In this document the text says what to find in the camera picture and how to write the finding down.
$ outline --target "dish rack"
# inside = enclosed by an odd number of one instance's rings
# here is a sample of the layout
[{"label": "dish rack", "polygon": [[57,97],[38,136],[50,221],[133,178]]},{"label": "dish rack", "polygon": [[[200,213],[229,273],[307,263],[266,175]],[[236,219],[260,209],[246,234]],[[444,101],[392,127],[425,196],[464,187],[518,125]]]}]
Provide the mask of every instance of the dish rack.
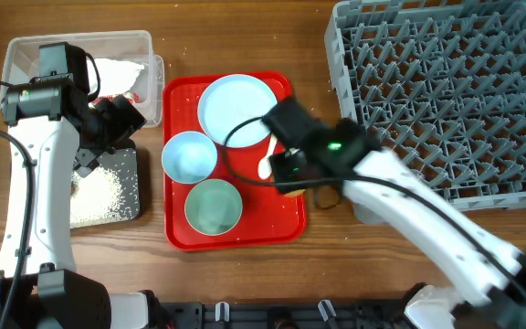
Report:
[{"label": "dish rack", "polygon": [[459,210],[526,207],[526,1],[340,2],[324,42],[342,117]]}]

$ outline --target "wood grain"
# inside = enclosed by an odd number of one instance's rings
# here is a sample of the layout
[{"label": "wood grain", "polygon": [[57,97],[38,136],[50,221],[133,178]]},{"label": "wood grain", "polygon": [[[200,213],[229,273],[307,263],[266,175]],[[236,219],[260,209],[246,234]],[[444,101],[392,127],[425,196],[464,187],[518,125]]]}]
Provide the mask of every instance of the wood grain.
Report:
[{"label": "wood grain", "polygon": [[[333,1],[0,0],[0,77],[14,37],[145,29],[166,63],[166,78],[274,69],[289,77],[313,115],[335,122],[323,34]],[[133,140],[142,148],[143,216],[128,223],[76,229],[79,272],[110,292],[151,289],[167,302],[318,301],[401,296],[415,283],[444,285],[441,272],[387,226],[360,224],[350,205],[309,208],[309,225],[296,242],[259,248],[183,253],[163,234],[160,128]],[[9,184],[9,146],[0,140],[0,246]],[[526,249],[526,210],[468,215],[500,238]]]}]

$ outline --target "white granules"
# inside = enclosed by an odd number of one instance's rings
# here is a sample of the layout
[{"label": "white granules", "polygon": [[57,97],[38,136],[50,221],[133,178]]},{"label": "white granules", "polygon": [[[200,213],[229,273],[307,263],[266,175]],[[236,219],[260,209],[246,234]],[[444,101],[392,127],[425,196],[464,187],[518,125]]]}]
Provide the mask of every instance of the white granules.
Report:
[{"label": "white granules", "polygon": [[70,224],[120,217],[124,204],[121,182],[117,173],[98,167],[85,178],[72,173]]}]

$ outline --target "green bowl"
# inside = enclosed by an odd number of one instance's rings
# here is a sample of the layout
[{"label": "green bowl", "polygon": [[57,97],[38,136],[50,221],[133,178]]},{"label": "green bowl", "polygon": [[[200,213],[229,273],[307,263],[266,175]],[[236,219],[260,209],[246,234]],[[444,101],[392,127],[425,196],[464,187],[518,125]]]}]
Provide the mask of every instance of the green bowl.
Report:
[{"label": "green bowl", "polygon": [[238,223],[243,213],[243,200],[227,181],[208,179],[192,188],[184,211],[188,223],[197,232],[218,236]]}]

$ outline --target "light blue bowl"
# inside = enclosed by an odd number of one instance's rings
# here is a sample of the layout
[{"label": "light blue bowl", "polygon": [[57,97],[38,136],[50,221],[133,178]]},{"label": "light blue bowl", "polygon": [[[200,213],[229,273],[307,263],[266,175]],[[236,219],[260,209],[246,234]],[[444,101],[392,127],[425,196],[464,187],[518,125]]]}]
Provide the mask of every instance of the light blue bowl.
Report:
[{"label": "light blue bowl", "polygon": [[208,179],[194,186],[184,205],[188,223],[207,236],[225,234],[238,223],[243,200],[237,189],[222,179]]},{"label": "light blue bowl", "polygon": [[207,179],[216,167],[216,146],[203,133],[183,132],[163,147],[162,167],[175,182],[196,184]]}]

